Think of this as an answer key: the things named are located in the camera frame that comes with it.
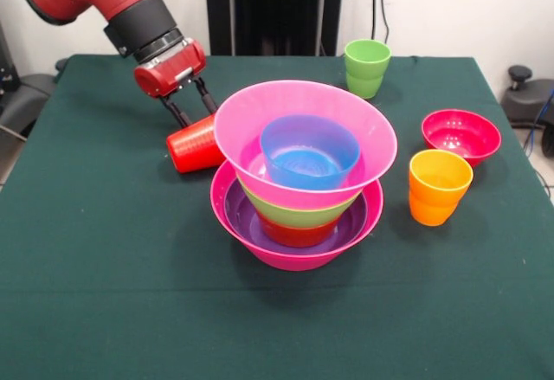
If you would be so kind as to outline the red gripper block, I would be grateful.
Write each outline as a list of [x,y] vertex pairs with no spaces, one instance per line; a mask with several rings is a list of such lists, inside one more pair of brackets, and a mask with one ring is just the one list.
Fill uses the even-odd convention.
[[164,107],[181,127],[192,125],[190,118],[172,101],[169,94],[178,90],[184,81],[194,78],[201,100],[214,114],[218,107],[209,93],[204,80],[198,76],[206,66],[203,47],[196,40],[185,38],[174,47],[164,51],[134,69],[134,78],[139,87],[152,98],[160,98]]

